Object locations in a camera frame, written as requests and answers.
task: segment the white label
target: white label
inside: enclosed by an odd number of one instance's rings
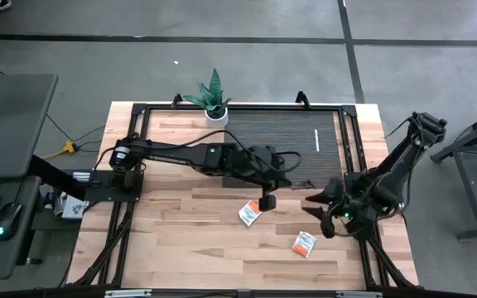
[[[247,226],[251,226],[255,219],[261,215],[261,211],[258,209],[257,203],[250,200],[241,210],[238,212],[238,216]]]
[[[117,148],[115,148],[115,151],[116,152],[123,152],[123,153],[126,153],[126,154],[130,153],[130,149],[126,148],[126,147],[117,147]]]

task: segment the wooden table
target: wooden table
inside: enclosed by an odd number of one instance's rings
[[[132,105],[132,102],[112,103],[101,151],[126,137]],[[356,109],[367,165],[377,166],[388,154],[378,106],[357,104]],[[340,164],[345,171],[338,117],[334,120]],[[347,124],[352,152],[356,152],[351,126],[349,122]],[[200,111],[152,111],[148,138],[179,144],[210,131],[205,124],[205,115]],[[223,140],[224,136],[218,134],[205,142]],[[108,169],[108,160],[109,153],[99,169]],[[353,238],[323,238],[318,220],[301,210],[303,199],[318,190],[276,191],[276,210],[262,214],[250,228],[246,228],[238,211],[249,199],[258,199],[260,189],[223,189],[221,178],[206,177],[189,167],[155,161],[146,163],[147,182],[141,200],[136,204],[123,287],[365,288],[357,241]],[[354,164],[358,171],[358,162],[354,161]],[[99,203],[85,214],[68,282],[81,277],[103,249],[112,205]],[[402,219],[382,221],[379,227],[386,252],[407,279],[417,283]],[[318,235],[308,259],[291,250],[300,231]],[[113,275],[117,252],[113,253],[112,260],[108,277]],[[378,280],[374,255],[371,265],[375,280]]]

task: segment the green leaf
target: green leaf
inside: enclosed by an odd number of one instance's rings
[[[225,108],[228,106],[228,103],[229,101],[231,101],[231,99],[226,99],[223,103],[222,103],[222,108]]]
[[[213,75],[211,75],[211,81],[209,83],[209,91],[219,100],[222,100],[222,84],[220,83],[220,76],[218,71],[213,68]]]
[[[217,104],[214,95],[209,92],[204,83],[198,83],[198,89],[200,90],[200,93],[202,93],[207,104]]]
[[[186,100],[189,101],[189,102],[192,102],[192,103],[194,103],[194,104],[199,105],[201,108],[207,107],[207,103],[205,103],[205,101],[204,101],[203,99],[197,98],[196,96],[193,96],[193,95],[185,95],[183,98],[186,99]]]

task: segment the concrete floor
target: concrete floor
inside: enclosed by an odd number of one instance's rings
[[[477,40],[475,0],[345,4],[354,38]],[[343,37],[335,0],[21,0],[0,14],[0,32]],[[446,140],[431,149],[437,151],[477,120],[477,47],[356,46],[355,53],[365,102],[378,104],[386,132],[414,110],[432,113],[449,121]],[[209,79],[213,67],[235,99],[291,102],[304,90],[312,102],[355,102],[342,45],[0,41],[0,70],[59,75],[50,115],[75,137],[104,124],[111,101],[193,93],[195,81]],[[399,132],[388,145],[401,139]],[[46,122],[36,153],[58,151],[64,140]],[[477,294],[477,239],[455,240],[475,227],[474,216],[454,162],[436,166],[428,157],[414,171],[407,211],[420,283]],[[95,160],[95,154],[78,154],[53,164],[91,167]],[[0,281],[0,291],[57,286],[74,243],[75,232],[38,237],[34,253],[46,263],[16,271]]]

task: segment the potted plant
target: potted plant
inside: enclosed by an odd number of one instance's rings
[[[186,95],[184,98],[205,110],[207,125],[211,128],[223,128],[228,124],[228,103],[231,99],[222,100],[222,84],[216,69],[213,69],[209,88],[198,83],[200,96]]]

